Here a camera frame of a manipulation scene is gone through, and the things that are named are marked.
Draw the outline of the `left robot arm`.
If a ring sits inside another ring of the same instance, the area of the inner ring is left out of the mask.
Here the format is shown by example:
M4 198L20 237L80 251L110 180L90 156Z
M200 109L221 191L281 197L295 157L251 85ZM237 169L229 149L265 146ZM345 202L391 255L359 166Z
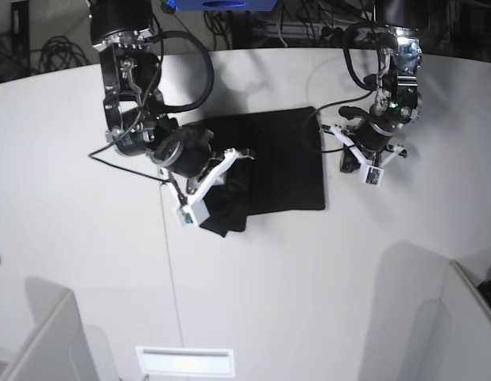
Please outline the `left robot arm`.
M381 185L385 167L398 157L405 157L401 144L392 144L403 127L420 116L422 98L417 75L423 53L418 33L429 26L429 5L426 1L375 1L373 20L351 25L343 37L343 53L352 80L375 94L368 110L341 106L338 113L355 125L332 125L324 132L343 145L340 171L358 171L362 183ZM378 71L359 79L354 71L350 42L354 34L370 27L383 29L375 43L379 59Z

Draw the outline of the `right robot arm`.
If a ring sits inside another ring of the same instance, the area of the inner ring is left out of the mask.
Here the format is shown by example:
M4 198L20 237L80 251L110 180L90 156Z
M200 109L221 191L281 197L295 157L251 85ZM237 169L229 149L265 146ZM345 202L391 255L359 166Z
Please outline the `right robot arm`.
M244 232L249 176L238 162L253 159L253 152L225 147L206 121L180 125L173 117L196 110L211 95L215 70L207 48L188 31L164 31L150 1L90 1L88 7L105 91L105 148L157 165L154 180L172 192L181 225L221 237ZM151 49L168 39L192 43L206 73L202 94L181 106L165 103L159 88L164 56Z

